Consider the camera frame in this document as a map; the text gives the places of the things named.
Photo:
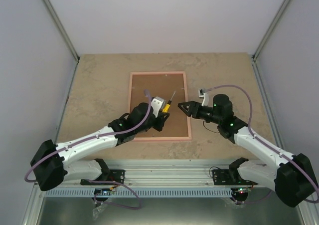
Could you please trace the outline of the yellow handled screwdriver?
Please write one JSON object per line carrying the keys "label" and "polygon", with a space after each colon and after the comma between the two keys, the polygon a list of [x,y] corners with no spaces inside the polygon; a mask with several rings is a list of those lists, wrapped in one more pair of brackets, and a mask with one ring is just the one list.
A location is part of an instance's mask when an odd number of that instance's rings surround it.
{"label": "yellow handled screwdriver", "polygon": [[175,94],[176,94],[176,91],[174,91],[174,93],[172,94],[170,100],[166,103],[165,107],[163,108],[163,110],[162,110],[163,113],[167,113],[168,112]]}

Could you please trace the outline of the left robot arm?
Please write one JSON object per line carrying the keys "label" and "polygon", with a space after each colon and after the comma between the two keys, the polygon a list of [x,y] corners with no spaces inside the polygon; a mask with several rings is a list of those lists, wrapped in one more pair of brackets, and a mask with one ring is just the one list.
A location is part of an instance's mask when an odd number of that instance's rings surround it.
{"label": "left robot arm", "polygon": [[95,181],[99,185],[112,181],[114,176],[103,159],[84,163],[82,158],[127,143],[151,128],[160,132],[168,118],[169,113],[143,102],[131,113],[123,114],[90,135],[58,144],[47,140],[30,162],[36,182],[42,191],[49,191],[63,181],[81,180],[82,184]]}

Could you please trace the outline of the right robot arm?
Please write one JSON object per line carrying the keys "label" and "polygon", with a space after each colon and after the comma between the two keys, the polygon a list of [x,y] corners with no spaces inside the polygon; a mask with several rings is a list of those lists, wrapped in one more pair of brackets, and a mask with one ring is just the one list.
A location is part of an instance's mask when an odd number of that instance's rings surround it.
{"label": "right robot arm", "polygon": [[195,101],[179,103],[178,107],[188,117],[216,124],[223,138],[250,151],[263,162],[259,165],[246,158],[235,160],[228,168],[233,184],[251,181],[262,185],[274,191],[289,207],[296,207],[319,192],[309,158],[304,154],[294,155],[258,137],[246,122],[234,115],[227,95],[215,95],[211,107]]}

